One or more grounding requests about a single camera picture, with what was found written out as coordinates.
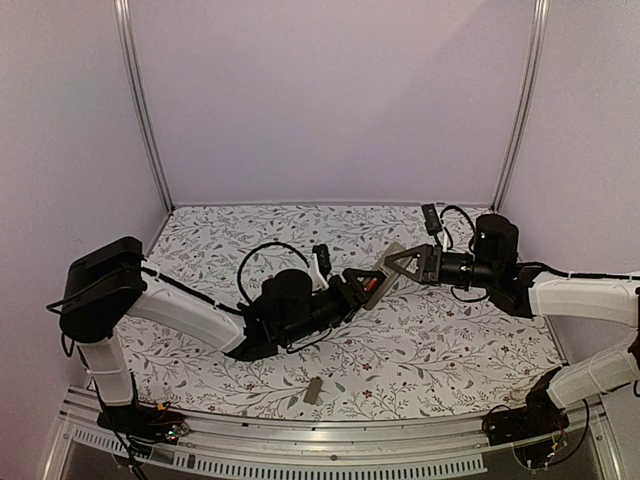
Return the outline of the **beige battery cover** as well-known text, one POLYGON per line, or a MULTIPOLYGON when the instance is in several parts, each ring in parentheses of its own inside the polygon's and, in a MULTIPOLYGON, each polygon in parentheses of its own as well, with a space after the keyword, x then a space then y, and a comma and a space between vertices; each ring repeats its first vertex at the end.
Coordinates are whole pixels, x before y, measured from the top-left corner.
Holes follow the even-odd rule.
POLYGON ((322 391, 323 381, 319 377, 312 378, 305 391, 303 402, 315 405, 322 391))

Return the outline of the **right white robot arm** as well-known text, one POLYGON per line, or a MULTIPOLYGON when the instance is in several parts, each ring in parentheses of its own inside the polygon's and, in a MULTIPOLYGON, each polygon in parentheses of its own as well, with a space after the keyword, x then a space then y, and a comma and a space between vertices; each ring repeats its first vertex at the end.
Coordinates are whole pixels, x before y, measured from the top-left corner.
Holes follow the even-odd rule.
POLYGON ((521 318, 575 317, 629 327, 628 340, 574 365, 545 374, 526 396, 517 427, 537 436, 556 411, 639 379, 639 277, 562 272, 518 260, 519 230, 505 217, 477 218, 470 253, 422 244, 387 256, 386 267, 421 285, 481 288, 504 313, 521 318))

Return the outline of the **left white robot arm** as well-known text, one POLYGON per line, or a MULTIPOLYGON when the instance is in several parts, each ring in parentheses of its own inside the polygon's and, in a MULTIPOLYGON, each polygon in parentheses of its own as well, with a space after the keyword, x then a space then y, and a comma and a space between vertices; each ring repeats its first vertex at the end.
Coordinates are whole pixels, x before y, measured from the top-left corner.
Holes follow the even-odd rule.
POLYGON ((125 236, 74 261, 63 298, 46 309, 57 315, 63 338, 78 346, 111 419, 138 434, 149 415, 136 402, 116 325, 139 317, 251 362, 292 353, 295 343, 350 322, 386 279, 380 270, 331 274, 323 245, 305 265, 280 271, 262 283, 257 298, 230 307, 162 273, 144 257, 141 242, 125 236))

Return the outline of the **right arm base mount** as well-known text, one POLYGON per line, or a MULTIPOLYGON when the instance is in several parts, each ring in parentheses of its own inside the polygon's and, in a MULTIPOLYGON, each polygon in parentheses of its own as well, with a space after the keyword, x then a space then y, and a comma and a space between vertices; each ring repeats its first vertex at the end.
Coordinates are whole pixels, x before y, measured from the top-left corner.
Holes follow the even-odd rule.
POLYGON ((560 371, 557 367, 544 375, 525 396, 525 405, 515 409, 492 409, 482 419, 482 431, 491 446, 551 434, 569 426, 562 407, 550 399, 547 388, 560 371))

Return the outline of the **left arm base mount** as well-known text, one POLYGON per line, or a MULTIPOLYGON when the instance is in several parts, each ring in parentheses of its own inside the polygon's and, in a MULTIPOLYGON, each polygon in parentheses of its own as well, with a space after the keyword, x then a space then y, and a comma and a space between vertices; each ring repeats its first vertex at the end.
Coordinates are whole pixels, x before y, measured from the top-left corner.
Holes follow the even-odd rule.
POLYGON ((170 409, 170 403, 150 407, 141 405, 137 393, 133 399, 120 406, 108 405, 96 388, 100 405, 97 425, 128 440, 145 444, 172 444, 190 432, 186 417, 170 409))

